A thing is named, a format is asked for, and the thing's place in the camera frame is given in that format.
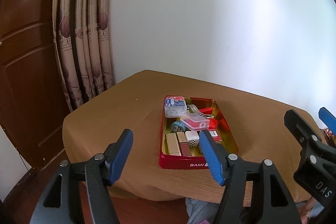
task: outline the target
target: cable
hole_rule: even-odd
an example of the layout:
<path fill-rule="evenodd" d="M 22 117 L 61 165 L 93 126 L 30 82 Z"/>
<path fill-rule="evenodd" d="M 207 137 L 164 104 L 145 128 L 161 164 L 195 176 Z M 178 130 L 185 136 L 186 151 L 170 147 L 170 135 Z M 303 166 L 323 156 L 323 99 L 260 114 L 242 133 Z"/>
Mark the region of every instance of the cable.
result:
<path fill-rule="evenodd" d="M 21 156 L 21 154 L 20 154 L 20 153 L 19 153 L 19 155 L 20 155 L 20 158 L 21 158 L 21 160 L 22 160 L 23 164 L 25 165 L 25 167 L 26 167 L 27 171 L 29 171 L 29 169 L 27 168 L 27 166 L 26 166 L 25 162 L 23 161 L 23 158 L 22 158 L 22 156 Z"/>

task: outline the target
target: person's hand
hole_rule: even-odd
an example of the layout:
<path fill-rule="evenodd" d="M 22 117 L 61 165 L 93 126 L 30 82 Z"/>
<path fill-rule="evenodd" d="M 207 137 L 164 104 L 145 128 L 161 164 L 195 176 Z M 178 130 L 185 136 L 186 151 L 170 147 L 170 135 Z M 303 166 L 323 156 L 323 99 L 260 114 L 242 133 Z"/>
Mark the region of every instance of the person's hand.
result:
<path fill-rule="evenodd" d="M 308 216 L 309 216 L 310 211 L 314 207 L 315 203 L 316 203 L 316 199 L 311 197 L 310 199 L 306 201 L 304 205 L 302 205 L 300 208 L 297 208 L 302 224 L 308 224 L 308 221 L 309 221 Z"/>

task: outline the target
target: wall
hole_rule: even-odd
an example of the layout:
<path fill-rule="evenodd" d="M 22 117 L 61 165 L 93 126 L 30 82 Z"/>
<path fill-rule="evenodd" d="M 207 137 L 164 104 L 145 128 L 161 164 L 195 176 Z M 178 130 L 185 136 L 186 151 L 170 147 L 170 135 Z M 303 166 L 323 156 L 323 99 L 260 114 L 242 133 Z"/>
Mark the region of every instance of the wall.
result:
<path fill-rule="evenodd" d="M 28 169 L 31 166 L 24 160 Z M 4 200 L 10 190 L 27 172 L 19 153 L 0 126 L 0 199 Z"/>
<path fill-rule="evenodd" d="M 119 82 L 144 69 L 336 114 L 333 0 L 110 0 Z"/>

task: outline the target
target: curtain fold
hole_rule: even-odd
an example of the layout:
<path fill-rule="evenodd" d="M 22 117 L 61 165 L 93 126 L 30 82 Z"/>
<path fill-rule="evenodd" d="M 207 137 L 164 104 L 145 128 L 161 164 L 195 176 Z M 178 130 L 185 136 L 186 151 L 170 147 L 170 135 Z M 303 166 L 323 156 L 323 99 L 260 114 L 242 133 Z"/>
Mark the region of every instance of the curtain fold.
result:
<path fill-rule="evenodd" d="M 55 55 L 72 111 L 114 85 L 109 0 L 53 0 Z"/>

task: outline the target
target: white barcode label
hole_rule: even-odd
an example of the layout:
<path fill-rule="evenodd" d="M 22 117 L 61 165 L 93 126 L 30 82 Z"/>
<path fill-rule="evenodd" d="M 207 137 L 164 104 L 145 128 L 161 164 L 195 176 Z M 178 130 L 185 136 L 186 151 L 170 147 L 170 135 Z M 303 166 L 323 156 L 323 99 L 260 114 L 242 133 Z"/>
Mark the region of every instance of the white barcode label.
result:
<path fill-rule="evenodd" d="M 211 137 L 217 137 L 218 136 L 216 131 L 209 131 L 209 133 L 210 133 Z"/>

